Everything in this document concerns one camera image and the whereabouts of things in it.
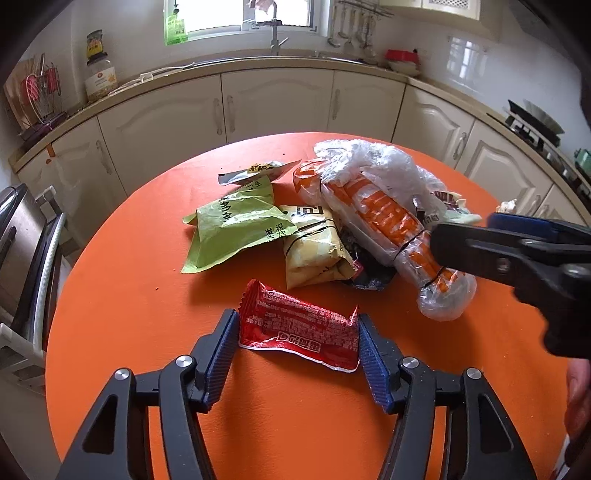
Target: utensil rack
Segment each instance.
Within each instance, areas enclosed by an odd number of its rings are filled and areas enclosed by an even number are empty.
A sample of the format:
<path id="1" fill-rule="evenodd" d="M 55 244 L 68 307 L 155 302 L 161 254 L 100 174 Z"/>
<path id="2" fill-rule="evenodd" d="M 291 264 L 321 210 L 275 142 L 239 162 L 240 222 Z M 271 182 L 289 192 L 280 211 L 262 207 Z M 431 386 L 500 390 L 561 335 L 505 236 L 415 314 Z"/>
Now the utensil rack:
<path id="1" fill-rule="evenodd" d="M 366 0 L 337 0 L 337 3 L 341 5 L 354 7 L 358 10 L 363 10 L 365 12 L 370 13 L 371 15 L 376 15 L 377 17 L 394 17 L 394 14 L 391 11 L 386 10 L 384 7 L 381 7 L 378 4 Z"/>

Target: gas stove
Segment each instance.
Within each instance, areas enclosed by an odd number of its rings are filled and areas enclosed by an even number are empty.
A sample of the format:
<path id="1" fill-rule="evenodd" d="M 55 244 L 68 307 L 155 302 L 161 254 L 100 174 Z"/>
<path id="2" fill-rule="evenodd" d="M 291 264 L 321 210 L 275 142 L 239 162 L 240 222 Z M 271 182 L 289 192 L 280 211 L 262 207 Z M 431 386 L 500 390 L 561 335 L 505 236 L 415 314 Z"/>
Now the gas stove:
<path id="1" fill-rule="evenodd" d="M 583 202 L 589 212 L 591 212 L 591 189 L 586 181 L 583 181 L 579 172 L 575 169 L 574 163 L 570 162 L 566 156 L 558 150 L 560 139 L 554 135 L 552 140 L 543 136 L 537 129 L 523 120 L 519 115 L 506 111 L 508 117 L 505 121 L 499 120 L 491 114 L 491 118 L 511 130 L 515 135 L 527 143 L 540 157 L 544 159 L 564 181 L 571 187 L 577 197 Z"/>

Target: cabinet door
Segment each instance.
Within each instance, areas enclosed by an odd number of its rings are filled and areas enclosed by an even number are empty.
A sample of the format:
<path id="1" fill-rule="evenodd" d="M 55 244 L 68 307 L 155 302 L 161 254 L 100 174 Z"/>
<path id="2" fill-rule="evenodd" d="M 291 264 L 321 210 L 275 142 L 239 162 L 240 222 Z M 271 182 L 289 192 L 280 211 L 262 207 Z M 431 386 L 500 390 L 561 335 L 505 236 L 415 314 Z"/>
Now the cabinet door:
<path id="1" fill-rule="evenodd" d="M 334 72 L 265 69 L 222 74 L 228 141 L 325 132 Z"/>
<path id="2" fill-rule="evenodd" d="M 219 75 L 133 98 L 99 115 L 127 194 L 169 168 L 226 144 Z"/>
<path id="3" fill-rule="evenodd" d="M 551 220 L 564 220 L 565 222 L 586 226 L 583 217 L 556 185 L 552 185 L 535 216 Z"/>
<path id="4" fill-rule="evenodd" d="M 478 20 L 480 0 L 423 0 L 423 8 Z"/>
<path id="5" fill-rule="evenodd" d="M 550 178 L 532 159 L 478 121 L 456 170 L 499 202 L 517 199 L 520 215 L 532 215 L 552 186 Z"/>
<path id="6" fill-rule="evenodd" d="M 464 110 L 408 86 L 392 143 L 426 153 L 454 168 L 472 125 L 474 117 Z"/>
<path id="7" fill-rule="evenodd" d="M 52 186 L 68 214 L 68 230 L 84 246 L 126 195 L 95 118 L 53 142 L 18 173 L 34 196 Z"/>
<path id="8" fill-rule="evenodd" d="M 403 96 L 403 83 L 335 72 L 328 131 L 390 142 Z"/>

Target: green snack bag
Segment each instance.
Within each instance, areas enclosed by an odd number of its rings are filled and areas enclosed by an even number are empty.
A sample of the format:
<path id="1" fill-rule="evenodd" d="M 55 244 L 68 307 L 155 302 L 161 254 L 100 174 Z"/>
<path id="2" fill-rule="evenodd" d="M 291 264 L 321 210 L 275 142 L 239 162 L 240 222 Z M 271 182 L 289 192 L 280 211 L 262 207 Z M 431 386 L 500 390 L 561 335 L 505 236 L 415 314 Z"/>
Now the green snack bag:
<path id="1" fill-rule="evenodd" d="M 181 272 L 202 272 L 244 248 L 295 233 L 297 227 L 273 201 L 271 182 L 262 177 L 184 217 L 183 223 L 197 230 Z"/>

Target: red snack wrapper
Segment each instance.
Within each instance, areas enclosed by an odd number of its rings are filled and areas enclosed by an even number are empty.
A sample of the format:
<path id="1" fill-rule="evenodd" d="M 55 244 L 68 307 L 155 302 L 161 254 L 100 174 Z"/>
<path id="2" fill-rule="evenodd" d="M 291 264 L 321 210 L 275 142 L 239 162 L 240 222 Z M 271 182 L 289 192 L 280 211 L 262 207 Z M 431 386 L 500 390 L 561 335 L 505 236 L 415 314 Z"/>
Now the red snack wrapper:
<path id="1" fill-rule="evenodd" d="M 238 312 L 243 348 L 283 350 L 341 372 L 357 369 L 357 308 L 347 320 L 251 280 Z"/>

